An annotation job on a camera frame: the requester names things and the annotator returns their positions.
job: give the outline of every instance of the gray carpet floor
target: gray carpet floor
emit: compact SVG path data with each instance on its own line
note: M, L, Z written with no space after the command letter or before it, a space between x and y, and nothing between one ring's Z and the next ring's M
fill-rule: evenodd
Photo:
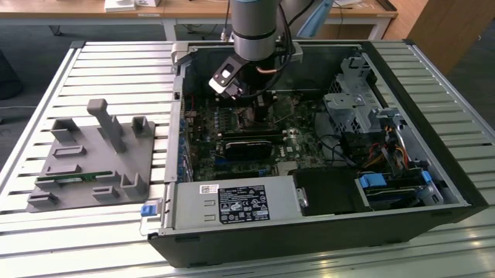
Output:
M218 39L222 26L187 29L178 27L179 40ZM36 106L58 67L64 59L71 42L86 41L160 41L166 40L159 25L63 26L63 36L54 36L46 26L0 26L0 50L23 80L23 93L0 100L0 107ZM471 102L491 126L495 126L495 23L482 40L475 43L449 79ZM0 168L22 135L34 109L0 109Z

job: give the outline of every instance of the motherboard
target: motherboard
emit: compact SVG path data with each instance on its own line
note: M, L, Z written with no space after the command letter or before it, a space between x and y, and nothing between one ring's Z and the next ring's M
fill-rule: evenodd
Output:
M263 123L246 107L206 101L188 113L195 181L271 177L329 163L314 129L317 103L278 93Z

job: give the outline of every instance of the robotic arm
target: robotic arm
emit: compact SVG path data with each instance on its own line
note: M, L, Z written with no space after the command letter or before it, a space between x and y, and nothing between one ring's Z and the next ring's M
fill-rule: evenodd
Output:
M293 58L291 25L298 25L298 19L309 14L297 34L298 37L313 38L327 19L333 2L334 0L231 0L235 54L227 58L210 80L210 86L219 95L234 100L255 100L263 96L278 82L282 70ZM279 43L278 15L283 26Z

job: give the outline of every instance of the white table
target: white table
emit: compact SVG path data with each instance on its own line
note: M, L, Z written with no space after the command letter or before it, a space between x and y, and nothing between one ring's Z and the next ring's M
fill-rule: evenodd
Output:
M370 40L382 39L390 21L390 17L375 18L349 18L343 19L343 24L367 24L373 25L373 30L369 36ZM0 25L43 25L43 26L64 26L64 25L162 25L164 35L168 41L176 41L176 25L180 24L223 24L226 19L162 19L144 17L139 19L2 19ZM341 25L341 19L327 19L326 24Z
M55 118L95 125L86 111L106 98L119 122L158 124L150 198L163 196L174 73L170 42L88 42L71 49L0 173L0 276L32 277L461 277L495 271L495 135L415 46L375 42L421 110L491 207L407 243L175 269L147 243L140 204L26 212L54 141ZM385 94L394 106L393 94Z

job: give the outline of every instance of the power supply label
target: power supply label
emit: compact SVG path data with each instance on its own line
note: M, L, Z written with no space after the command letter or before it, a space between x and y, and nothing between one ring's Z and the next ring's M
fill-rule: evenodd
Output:
M270 220L265 185L219 188L218 208L222 224Z

